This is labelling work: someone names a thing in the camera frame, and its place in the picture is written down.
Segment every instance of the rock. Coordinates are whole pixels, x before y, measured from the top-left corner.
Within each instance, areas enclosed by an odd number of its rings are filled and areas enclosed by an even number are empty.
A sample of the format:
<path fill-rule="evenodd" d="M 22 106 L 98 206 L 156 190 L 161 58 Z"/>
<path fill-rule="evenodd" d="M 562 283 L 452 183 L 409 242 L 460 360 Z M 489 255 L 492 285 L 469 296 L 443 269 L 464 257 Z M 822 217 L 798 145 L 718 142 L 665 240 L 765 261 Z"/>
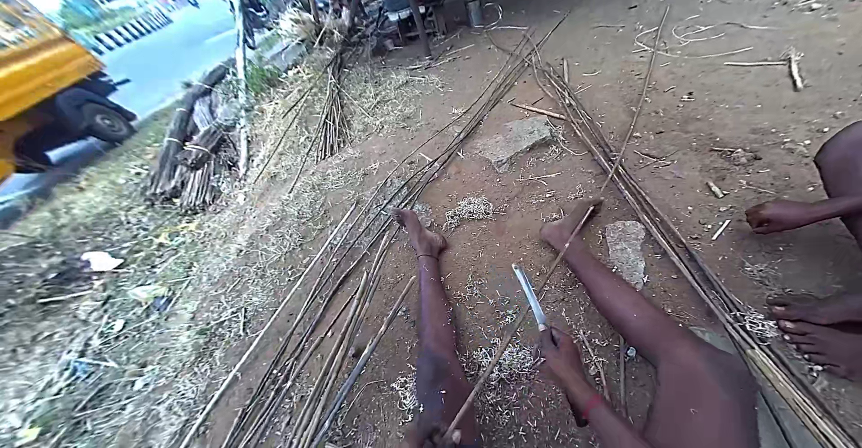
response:
<path fill-rule="evenodd" d="M 730 163 L 733 165 L 749 165 L 749 163 L 757 160 L 757 156 L 751 152 L 746 152 L 743 149 L 737 149 L 734 153 L 730 154 Z"/>
<path fill-rule="evenodd" d="M 643 224 L 638 221 L 618 221 L 604 228 L 604 239 L 608 242 L 608 263 L 637 291 L 644 288 L 647 262 L 641 244 L 645 234 Z"/>
<path fill-rule="evenodd" d="M 551 141 L 551 127 L 545 118 L 533 117 L 506 123 L 500 133 L 479 141 L 476 148 L 499 173 L 509 172 L 514 158 L 533 147 Z"/>

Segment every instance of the knife blade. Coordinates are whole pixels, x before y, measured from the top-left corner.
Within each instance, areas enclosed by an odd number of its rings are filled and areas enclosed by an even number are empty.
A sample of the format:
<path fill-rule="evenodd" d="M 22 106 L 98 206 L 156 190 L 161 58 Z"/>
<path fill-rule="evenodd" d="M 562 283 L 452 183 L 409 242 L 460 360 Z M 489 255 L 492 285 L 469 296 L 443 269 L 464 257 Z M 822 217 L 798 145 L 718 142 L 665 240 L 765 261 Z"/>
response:
<path fill-rule="evenodd" d="M 530 282 L 527 271 L 520 264 L 512 264 L 512 271 L 515 272 L 515 276 L 524 290 L 524 295 L 527 296 L 527 302 L 529 302 L 530 308 L 533 309 L 536 323 L 539 324 L 539 332 L 543 332 L 547 328 L 547 318 L 545 317 L 545 312 L 541 309 L 541 305 L 539 305 L 536 293 L 533 291 L 533 283 Z"/>

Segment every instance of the bare foot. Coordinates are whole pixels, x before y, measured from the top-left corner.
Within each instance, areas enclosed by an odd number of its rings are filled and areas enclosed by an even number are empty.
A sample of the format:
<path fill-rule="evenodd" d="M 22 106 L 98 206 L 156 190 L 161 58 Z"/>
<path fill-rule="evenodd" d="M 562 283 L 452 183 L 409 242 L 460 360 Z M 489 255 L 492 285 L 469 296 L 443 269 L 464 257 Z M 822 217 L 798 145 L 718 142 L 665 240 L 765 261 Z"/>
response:
<path fill-rule="evenodd" d="M 563 247 L 566 246 L 566 241 L 569 240 L 572 232 L 584 218 L 584 214 L 586 214 L 587 210 L 589 210 L 591 206 L 596 206 L 596 210 L 593 211 L 593 213 L 595 213 L 601 207 L 601 204 L 601 199 L 578 200 L 572 207 L 572 211 L 569 212 L 566 217 L 561 220 L 556 220 L 553 223 L 545 224 L 541 228 L 541 238 L 544 239 L 547 244 L 554 246 L 557 251 L 562 250 Z M 580 241 L 579 237 L 576 237 L 575 239 L 578 242 Z"/>
<path fill-rule="evenodd" d="M 805 360 L 823 366 L 835 376 L 862 381 L 862 334 L 808 322 L 779 321 L 778 328 Z"/>
<path fill-rule="evenodd" d="M 396 209 L 392 214 L 395 216 L 395 220 L 407 230 L 410 244 L 413 245 L 416 255 L 439 257 L 440 253 L 446 249 L 446 238 L 425 229 L 414 211 Z"/>
<path fill-rule="evenodd" d="M 826 298 L 787 295 L 766 300 L 776 319 L 818 325 L 862 322 L 862 293 L 834 294 Z"/>

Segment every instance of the bracelet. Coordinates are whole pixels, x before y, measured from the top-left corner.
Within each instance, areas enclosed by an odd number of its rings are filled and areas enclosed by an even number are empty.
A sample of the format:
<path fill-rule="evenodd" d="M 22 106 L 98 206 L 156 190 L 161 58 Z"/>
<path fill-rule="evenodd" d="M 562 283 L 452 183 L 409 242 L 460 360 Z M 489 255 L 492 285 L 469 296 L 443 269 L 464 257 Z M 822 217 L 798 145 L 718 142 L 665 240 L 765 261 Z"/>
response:
<path fill-rule="evenodd" d="M 581 416 L 585 419 L 589 419 L 589 411 L 591 411 L 596 406 L 600 406 L 602 404 L 602 395 L 596 393 L 594 394 L 588 401 L 584 410 L 581 412 Z"/>

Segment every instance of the road divider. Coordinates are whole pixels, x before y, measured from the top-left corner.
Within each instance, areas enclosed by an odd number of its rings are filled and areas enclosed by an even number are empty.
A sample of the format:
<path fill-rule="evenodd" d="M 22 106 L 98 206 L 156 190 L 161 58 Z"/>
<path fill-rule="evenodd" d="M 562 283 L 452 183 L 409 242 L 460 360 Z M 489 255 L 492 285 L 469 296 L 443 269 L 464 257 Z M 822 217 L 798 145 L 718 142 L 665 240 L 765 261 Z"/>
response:
<path fill-rule="evenodd" d="M 161 9 L 150 9 L 146 13 L 139 15 L 136 18 L 128 21 L 125 24 L 118 25 L 110 31 L 105 31 L 97 35 L 93 35 L 95 48 L 98 54 L 105 54 L 114 49 L 134 43 L 145 35 L 156 32 L 173 22 Z"/>

